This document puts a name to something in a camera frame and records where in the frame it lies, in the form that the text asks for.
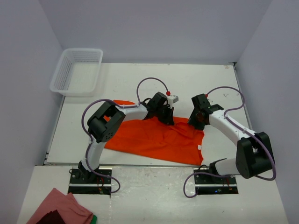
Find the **green cloth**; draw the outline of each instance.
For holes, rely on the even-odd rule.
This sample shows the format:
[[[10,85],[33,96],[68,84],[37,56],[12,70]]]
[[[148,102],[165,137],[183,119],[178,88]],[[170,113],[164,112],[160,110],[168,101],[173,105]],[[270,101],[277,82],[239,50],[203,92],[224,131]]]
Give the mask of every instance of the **green cloth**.
[[[93,215],[92,222],[90,224],[96,224],[98,220],[98,217],[96,215]]]

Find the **white table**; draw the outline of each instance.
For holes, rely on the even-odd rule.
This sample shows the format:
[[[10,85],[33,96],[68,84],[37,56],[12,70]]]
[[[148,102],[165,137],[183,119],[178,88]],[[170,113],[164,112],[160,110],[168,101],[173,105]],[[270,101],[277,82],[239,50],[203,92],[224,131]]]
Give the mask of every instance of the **white table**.
[[[238,88],[234,69],[231,65],[103,63],[95,97],[65,98],[47,162],[50,164],[77,164],[83,158],[89,141],[81,127],[83,110],[91,102],[100,98],[136,102],[136,87],[146,77],[162,79],[171,93],[178,95],[179,101],[174,105],[174,115],[185,118],[188,118],[193,110],[192,97],[207,93],[217,86],[227,85]],[[140,87],[141,100],[152,97],[157,91],[165,93],[165,88],[161,83],[156,80],[145,81]],[[212,104],[220,104],[225,109],[241,104],[239,94],[229,89],[217,90],[209,98]],[[100,104],[88,111],[85,117],[86,121],[99,106]],[[248,125],[244,109],[230,114],[243,125]],[[236,148],[234,144],[222,133],[210,126],[206,126],[204,132],[203,163],[208,164],[217,159],[235,157]],[[149,166],[185,165],[109,149],[104,149],[100,163]]]
[[[35,167],[19,215],[25,224],[53,188],[67,194],[71,167]],[[98,224],[287,224],[275,182],[237,176],[238,195],[184,196],[192,168],[113,168],[121,190],[105,195],[74,195],[98,217]],[[194,179],[187,193],[194,194]]]

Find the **folded cloth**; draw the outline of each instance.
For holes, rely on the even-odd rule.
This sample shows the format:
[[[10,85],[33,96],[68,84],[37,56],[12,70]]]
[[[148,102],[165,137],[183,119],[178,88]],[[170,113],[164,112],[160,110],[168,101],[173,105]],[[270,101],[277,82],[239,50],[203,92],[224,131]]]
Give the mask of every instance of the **folded cloth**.
[[[27,224],[36,224],[44,215],[57,210],[66,224],[90,224],[93,214],[79,205],[72,193],[64,195],[54,188],[43,200]]]
[[[121,105],[134,104],[115,100]],[[174,125],[165,125],[157,118],[125,121],[105,148],[150,158],[201,165],[204,132],[188,125],[187,118],[173,117]]]
[[[36,224],[65,224],[57,210],[50,211]]]

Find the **plastic basket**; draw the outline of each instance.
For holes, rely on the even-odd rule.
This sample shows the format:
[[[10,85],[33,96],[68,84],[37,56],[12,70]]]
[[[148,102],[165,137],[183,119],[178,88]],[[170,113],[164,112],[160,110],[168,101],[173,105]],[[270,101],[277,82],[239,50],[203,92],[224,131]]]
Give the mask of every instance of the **plastic basket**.
[[[100,49],[64,50],[50,84],[51,91],[70,97],[93,96],[102,58]]]

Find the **laundry basket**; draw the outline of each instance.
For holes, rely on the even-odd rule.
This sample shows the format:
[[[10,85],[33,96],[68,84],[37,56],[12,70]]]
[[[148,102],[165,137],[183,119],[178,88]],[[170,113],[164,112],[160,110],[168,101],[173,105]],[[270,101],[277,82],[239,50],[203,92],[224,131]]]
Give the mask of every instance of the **laundry basket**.
[[[94,95],[103,51],[71,48],[63,51],[56,67],[50,89],[69,97]]]

